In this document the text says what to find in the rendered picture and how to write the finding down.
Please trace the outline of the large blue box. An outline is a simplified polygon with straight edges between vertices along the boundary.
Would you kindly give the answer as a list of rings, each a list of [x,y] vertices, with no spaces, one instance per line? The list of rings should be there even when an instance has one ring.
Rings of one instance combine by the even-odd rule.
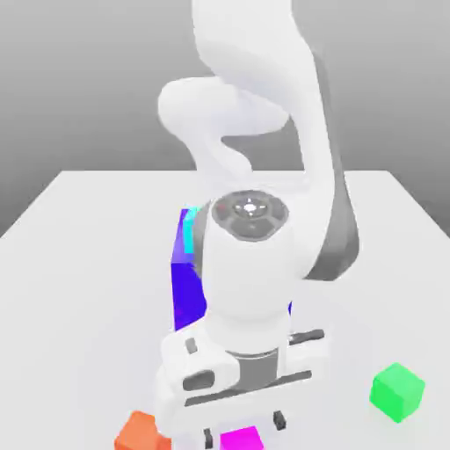
[[[268,207],[224,202],[181,211],[171,257],[175,330],[207,314],[287,320],[286,224]]]

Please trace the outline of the small magenta cube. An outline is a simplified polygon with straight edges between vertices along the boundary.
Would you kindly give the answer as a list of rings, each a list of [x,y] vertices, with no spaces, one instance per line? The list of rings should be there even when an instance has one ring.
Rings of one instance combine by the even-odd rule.
[[[224,432],[220,436],[220,450],[265,450],[256,426]]]

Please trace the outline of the small green cube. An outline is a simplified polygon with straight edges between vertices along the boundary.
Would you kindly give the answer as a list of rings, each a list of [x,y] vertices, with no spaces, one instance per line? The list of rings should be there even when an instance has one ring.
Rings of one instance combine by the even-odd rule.
[[[374,377],[369,401],[399,424],[417,410],[424,391],[425,381],[396,362]]]

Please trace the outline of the small orange cube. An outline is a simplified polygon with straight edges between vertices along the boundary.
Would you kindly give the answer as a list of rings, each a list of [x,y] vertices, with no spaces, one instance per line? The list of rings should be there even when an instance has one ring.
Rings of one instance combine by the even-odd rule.
[[[114,450],[172,450],[172,442],[157,430],[153,415],[136,410],[115,439]]]

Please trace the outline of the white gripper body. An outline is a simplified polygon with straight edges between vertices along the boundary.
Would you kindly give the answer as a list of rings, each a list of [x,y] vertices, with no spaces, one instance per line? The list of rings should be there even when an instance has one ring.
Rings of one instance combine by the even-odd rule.
[[[317,380],[317,371],[303,368],[251,389],[237,386],[238,372],[227,380],[219,367],[195,368],[172,374],[159,367],[155,378],[156,428],[166,438],[200,435],[227,423],[248,424],[254,417],[278,410],[295,411],[305,385]]]

